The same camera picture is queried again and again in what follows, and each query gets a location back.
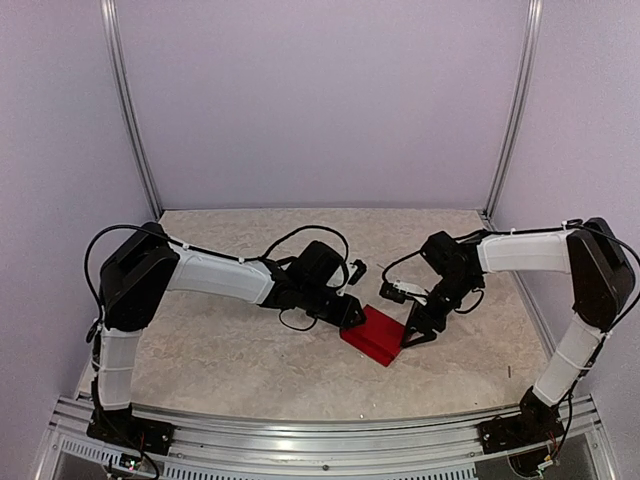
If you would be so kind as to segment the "red paper box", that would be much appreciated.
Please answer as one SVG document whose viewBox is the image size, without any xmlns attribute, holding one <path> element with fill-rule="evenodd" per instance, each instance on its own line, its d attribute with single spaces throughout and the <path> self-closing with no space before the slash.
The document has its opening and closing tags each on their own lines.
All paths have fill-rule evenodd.
<svg viewBox="0 0 640 480">
<path fill-rule="evenodd" d="M 365 322 L 340 331 L 343 341 L 383 367 L 388 367 L 403 347 L 404 325 L 378 309 L 363 308 Z"/>
</svg>

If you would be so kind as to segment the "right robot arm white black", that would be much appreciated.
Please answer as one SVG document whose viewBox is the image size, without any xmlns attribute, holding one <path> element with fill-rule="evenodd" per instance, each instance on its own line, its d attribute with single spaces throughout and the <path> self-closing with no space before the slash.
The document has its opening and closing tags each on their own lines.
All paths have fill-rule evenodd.
<svg viewBox="0 0 640 480">
<path fill-rule="evenodd" d="M 538 308 L 555 350 L 529 390 L 537 405 L 511 423 L 512 436 L 523 444 L 549 429 L 550 414 L 543 406 L 554 407 L 566 397 L 639 301 L 639 256 L 602 217 L 548 228 L 479 229 L 462 236 L 439 231 L 414 254 L 438 281 L 429 288 L 401 280 L 386 284 L 400 300 L 414 303 L 401 341 L 405 347 L 432 341 L 467 296 L 484 289 L 491 274 L 516 277 Z"/>
</svg>

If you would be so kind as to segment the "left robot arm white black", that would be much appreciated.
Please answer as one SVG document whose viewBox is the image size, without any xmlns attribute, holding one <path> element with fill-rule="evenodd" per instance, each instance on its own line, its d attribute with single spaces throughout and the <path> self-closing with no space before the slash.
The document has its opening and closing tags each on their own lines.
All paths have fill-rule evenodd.
<svg viewBox="0 0 640 480">
<path fill-rule="evenodd" d="M 311 241 L 298 255 L 268 252 L 239 257 L 168 235 L 156 222 L 129 226 L 131 236 L 102 264 L 88 285 L 98 316 L 86 336 L 93 346 L 92 397 L 102 430 L 121 445 L 140 434 L 131 407 L 139 339 L 166 293 L 185 291 L 244 301 L 260 308 L 300 310 L 313 322 L 340 330 L 365 323 L 360 301 L 348 294 L 367 271 L 347 251 Z"/>
</svg>

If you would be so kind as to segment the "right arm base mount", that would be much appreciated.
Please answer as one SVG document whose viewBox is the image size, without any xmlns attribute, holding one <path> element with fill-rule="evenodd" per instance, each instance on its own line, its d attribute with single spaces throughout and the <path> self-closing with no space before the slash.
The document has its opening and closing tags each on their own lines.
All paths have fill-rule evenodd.
<svg viewBox="0 0 640 480">
<path fill-rule="evenodd" d="M 560 439 L 565 430 L 559 419 L 547 424 L 537 424 L 522 414 L 497 416 L 477 425 L 484 454 L 493 454 Z"/>
</svg>

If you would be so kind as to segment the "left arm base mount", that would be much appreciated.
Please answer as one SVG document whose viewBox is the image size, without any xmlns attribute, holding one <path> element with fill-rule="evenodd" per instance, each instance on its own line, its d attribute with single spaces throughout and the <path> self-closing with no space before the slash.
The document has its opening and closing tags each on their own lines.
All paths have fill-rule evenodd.
<svg viewBox="0 0 640 480">
<path fill-rule="evenodd" d="M 175 427 L 167 422 L 127 417 L 93 417 L 87 428 L 90 438 L 142 451 L 166 456 L 169 452 Z"/>
</svg>

